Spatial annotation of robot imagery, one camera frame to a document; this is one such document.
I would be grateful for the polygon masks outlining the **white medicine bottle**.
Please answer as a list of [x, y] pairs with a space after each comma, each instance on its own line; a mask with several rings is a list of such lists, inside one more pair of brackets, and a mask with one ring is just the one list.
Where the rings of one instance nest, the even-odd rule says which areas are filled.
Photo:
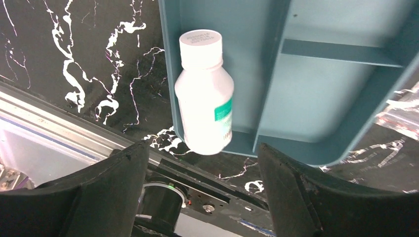
[[193, 152], [220, 153], [232, 140], [234, 81], [223, 68], [222, 35], [208, 29], [179, 37], [182, 72], [175, 82], [184, 141]]

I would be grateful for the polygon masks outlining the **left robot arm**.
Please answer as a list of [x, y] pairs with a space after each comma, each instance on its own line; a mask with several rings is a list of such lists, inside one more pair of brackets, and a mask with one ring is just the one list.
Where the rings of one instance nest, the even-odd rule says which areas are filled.
[[[175, 236], [186, 190], [146, 183], [139, 142], [34, 189], [0, 194], [3, 237]], [[356, 185], [259, 147], [258, 162], [278, 237], [416, 237], [419, 195]]]

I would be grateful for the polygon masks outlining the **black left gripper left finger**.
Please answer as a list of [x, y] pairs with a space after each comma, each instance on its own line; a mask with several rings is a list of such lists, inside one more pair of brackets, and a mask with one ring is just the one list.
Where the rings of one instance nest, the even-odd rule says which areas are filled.
[[0, 195], [3, 237], [128, 237], [149, 160], [140, 141], [34, 189]]

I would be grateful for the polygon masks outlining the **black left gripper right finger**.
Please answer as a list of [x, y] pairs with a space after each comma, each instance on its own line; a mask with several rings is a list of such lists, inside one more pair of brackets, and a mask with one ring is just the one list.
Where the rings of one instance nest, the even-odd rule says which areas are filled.
[[354, 184], [263, 143], [258, 163], [278, 237], [416, 237], [418, 193]]

